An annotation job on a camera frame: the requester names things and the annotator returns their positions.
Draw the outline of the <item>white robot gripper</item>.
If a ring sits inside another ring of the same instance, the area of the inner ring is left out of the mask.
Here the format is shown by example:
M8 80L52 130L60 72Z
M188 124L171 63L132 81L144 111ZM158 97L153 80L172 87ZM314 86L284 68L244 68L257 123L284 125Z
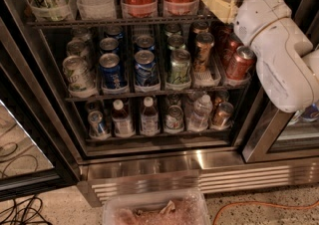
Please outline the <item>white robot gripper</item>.
M201 0L205 7L221 22L230 24L244 45L249 45L265 27L281 18L290 18L291 9L284 0Z

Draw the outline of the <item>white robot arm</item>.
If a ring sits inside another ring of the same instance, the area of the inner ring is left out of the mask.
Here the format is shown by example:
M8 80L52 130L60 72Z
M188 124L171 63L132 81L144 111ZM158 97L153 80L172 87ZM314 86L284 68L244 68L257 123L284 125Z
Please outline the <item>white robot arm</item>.
M201 1L254 52L259 81L278 109L295 113L319 100L318 52L284 0Z

